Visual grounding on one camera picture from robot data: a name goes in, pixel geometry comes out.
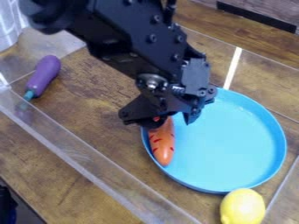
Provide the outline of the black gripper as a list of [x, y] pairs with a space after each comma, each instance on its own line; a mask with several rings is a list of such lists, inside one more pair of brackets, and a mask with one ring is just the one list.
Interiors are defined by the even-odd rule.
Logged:
[[145, 91], [118, 112], [125, 125], [138, 124], [146, 129], [158, 129], [169, 116], [183, 113], [187, 125], [202, 115], [205, 106], [215, 101], [218, 88], [209, 85], [197, 95], [187, 94], [185, 87], [171, 85], [163, 92]]

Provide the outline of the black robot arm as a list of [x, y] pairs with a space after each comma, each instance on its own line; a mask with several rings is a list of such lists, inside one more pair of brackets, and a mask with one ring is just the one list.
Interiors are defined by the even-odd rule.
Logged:
[[119, 110], [125, 124], [155, 129], [178, 113], [198, 120], [218, 90], [207, 56], [174, 22], [177, 0], [19, 0], [19, 7], [35, 30], [69, 32], [135, 80], [141, 95]]

